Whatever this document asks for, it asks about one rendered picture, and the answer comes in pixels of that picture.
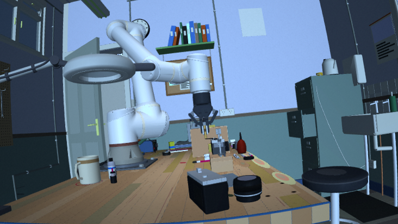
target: red book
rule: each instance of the red book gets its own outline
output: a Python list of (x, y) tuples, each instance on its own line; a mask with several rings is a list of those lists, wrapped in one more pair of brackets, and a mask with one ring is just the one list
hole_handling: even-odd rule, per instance
[(175, 32), (174, 40), (173, 40), (173, 46), (178, 45), (180, 36), (181, 36), (181, 32), (179, 30), (179, 27), (176, 27), (176, 32)]
[(206, 25), (201, 25), (202, 27), (202, 41), (207, 42)]

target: blue book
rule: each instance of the blue book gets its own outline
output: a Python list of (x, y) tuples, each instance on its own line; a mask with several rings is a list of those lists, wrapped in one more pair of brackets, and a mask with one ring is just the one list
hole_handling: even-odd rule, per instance
[(191, 33), (191, 43), (196, 43), (195, 40), (195, 25), (193, 21), (189, 22), (189, 31)]
[(207, 35), (207, 42), (210, 42), (210, 29), (209, 24), (206, 24), (206, 35)]
[(176, 26), (171, 26), (168, 46), (173, 46), (173, 40), (174, 40), (175, 33), (176, 33)]
[(191, 43), (191, 29), (189, 27), (189, 23), (186, 24), (186, 34), (188, 35), (188, 44)]

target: green shelf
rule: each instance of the green shelf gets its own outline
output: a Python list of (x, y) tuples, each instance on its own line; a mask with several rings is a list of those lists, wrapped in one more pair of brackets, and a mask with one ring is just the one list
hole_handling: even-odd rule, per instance
[(176, 45), (170, 47), (158, 47), (156, 51), (158, 54), (172, 54), (179, 52), (187, 52), (187, 51), (199, 51), (199, 50), (207, 50), (214, 48), (214, 41), (204, 42), (204, 43), (190, 43), (187, 45)]

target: air blower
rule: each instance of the air blower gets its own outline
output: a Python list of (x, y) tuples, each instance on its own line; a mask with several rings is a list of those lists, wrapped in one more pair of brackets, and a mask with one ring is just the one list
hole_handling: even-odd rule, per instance
[(239, 141), (237, 143), (237, 151), (238, 153), (246, 153), (246, 143), (242, 140), (242, 134), (239, 132)]

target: workbench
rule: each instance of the workbench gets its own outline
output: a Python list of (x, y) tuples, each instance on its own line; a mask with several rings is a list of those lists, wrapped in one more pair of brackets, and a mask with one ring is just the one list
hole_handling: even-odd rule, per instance
[[(7, 205), (12, 211), (0, 216), (0, 222), (310, 224), (329, 220), (329, 201), (298, 182), (277, 181), (271, 175), (279, 172), (274, 167), (260, 167), (242, 157), (233, 158), (233, 171), (219, 174), (261, 177), (261, 199), (238, 202), (230, 187), (229, 210), (207, 215), (189, 198), (187, 172), (211, 170), (210, 164), (192, 163), (203, 160), (193, 158), (192, 150), (168, 156), (162, 152), (145, 153), (147, 159), (158, 158), (146, 169), (118, 171), (116, 184), (101, 172), (99, 183), (81, 185), (76, 178), (68, 179), (11, 202)], [(238, 154), (234, 149), (229, 153)]]

